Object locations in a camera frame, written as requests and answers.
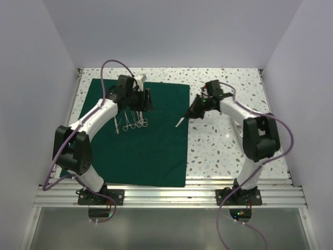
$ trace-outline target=speckled tabletop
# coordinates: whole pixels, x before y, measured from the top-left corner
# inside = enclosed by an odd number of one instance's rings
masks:
[[[131,68],[131,70],[134,74],[145,73],[149,82],[190,85],[190,103],[205,82],[219,79],[236,88],[236,98],[243,104],[261,112],[269,111],[257,69]],[[128,73],[123,68],[104,69],[105,79],[117,79],[120,74]],[[100,78],[100,69],[85,68],[74,101],[70,124],[77,121],[93,78]],[[229,117],[212,111],[206,113],[202,120],[190,120],[187,161],[187,179],[234,179],[238,176],[244,161],[244,154],[240,149]],[[262,171],[261,178],[288,179],[284,158],[267,164]]]

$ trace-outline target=gray wall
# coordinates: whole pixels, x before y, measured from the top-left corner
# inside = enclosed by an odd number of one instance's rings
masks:
[[[288,166],[294,183],[304,187],[323,249],[333,244],[332,11],[331,0],[304,0],[264,70],[273,112],[295,135]]]
[[[264,68],[301,0],[43,0],[77,67]]]
[[[41,0],[3,0],[0,33],[0,249],[16,250],[68,112],[75,67]]]

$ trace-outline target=purple cable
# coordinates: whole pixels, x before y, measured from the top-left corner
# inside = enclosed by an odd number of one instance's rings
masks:
[[[249,178],[247,178],[241,185],[239,185],[236,189],[234,189],[231,193],[229,193],[221,202],[220,206],[219,206],[219,209],[217,211],[217,216],[216,216],[216,229],[217,229],[217,233],[220,237],[220,240],[222,242],[222,244],[224,245],[224,247],[227,249],[227,250],[231,250],[231,248],[228,246],[228,244],[225,242],[225,240],[223,239],[222,235],[221,235],[221,231],[220,231],[220,226],[219,226],[219,219],[220,219],[220,214],[221,214],[221,210],[222,210],[222,206],[224,205],[224,203],[234,194],[236,193],[245,183],[247,183],[253,176],[255,176],[256,173],[258,173],[258,171],[264,166],[266,165],[267,163],[270,163],[271,161],[274,161],[276,159],[279,159],[281,157],[284,157],[285,155],[287,155],[292,147],[293,147],[293,144],[294,144],[294,139],[293,139],[293,134],[290,130],[290,128],[280,119],[276,118],[275,116],[272,116],[272,115],[268,115],[268,114],[262,114],[260,112],[255,112],[255,111],[252,111],[251,109],[247,108],[246,106],[244,106],[243,104],[239,103],[238,101],[236,101],[236,89],[227,84],[227,83],[223,83],[223,82],[220,82],[220,84],[222,85],[225,85],[229,88],[231,88],[233,91],[234,91],[234,95],[233,95],[233,100],[234,102],[239,106],[241,107],[242,109],[244,109],[245,111],[251,113],[251,114],[254,114],[254,115],[258,115],[258,116],[264,116],[264,117],[268,117],[268,118],[272,118],[276,121],[278,121],[279,123],[281,123],[286,129],[287,131],[289,132],[290,134],[290,146],[288,147],[288,149],[281,155],[278,155],[278,156],[275,156],[273,158],[270,158],[266,161],[264,161],[260,166],[257,167],[257,169],[250,175]],[[262,239],[264,240],[265,242],[265,250],[268,250],[268,243],[267,243],[267,239],[265,238],[264,234],[262,232],[260,232],[257,228],[255,228],[254,226],[251,226],[250,224],[247,224],[245,223],[246,226],[252,228],[253,230],[255,230],[258,234],[260,234],[260,236],[262,237]]]
[[[123,64],[122,62],[118,61],[118,60],[107,60],[106,62],[104,62],[102,64],[102,67],[100,69],[100,82],[102,84],[102,90],[103,90],[103,100],[101,102],[101,105],[104,104],[105,102],[105,98],[106,98],[106,91],[105,91],[105,85],[104,85],[104,79],[103,79],[103,70],[104,70],[104,67],[107,63],[109,62],[114,62],[114,63],[119,63],[121,64],[122,66],[124,66],[128,71],[129,73],[131,74],[132,77],[134,77],[133,73],[131,72],[131,70],[125,65]],[[94,110],[92,110],[89,115],[87,115],[81,122],[81,125],[78,125],[76,129],[74,129],[74,131],[68,136],[68,138],[63,142],[63,144],[61,145],[60,149],[58,150],[58,152],[56,153],[55,157],[53,158],[53,161],[52,161],[52,164],[51,164],[51,168],[49,170],[49,172],[47,173],[46,175],[46,179],[44,181],[44,184],[43,184],[43,191],[47,191],[49,189],[51,189],[52,187],[54,187],[56,184],[58,184],[60,181],[62,181],[63,179],[69,177],[69,175],[67,176],[63,176],[61,177],[60,179],[58,179],[57,181],[55,181],[54,183],[52,184],[48,184],[49,182],[49,179],[50,179],[50,176],[51,176],[51,173],[52,173],[52,170],[61,154],[61,152],[63,151],[63,149],[69,144],[70,140],[73,138],[73,136],[78,132],[78,130],[80,129],[80,127],[94,114],[96,113],[97,111],[99,110],[99,107],[96,107]]]

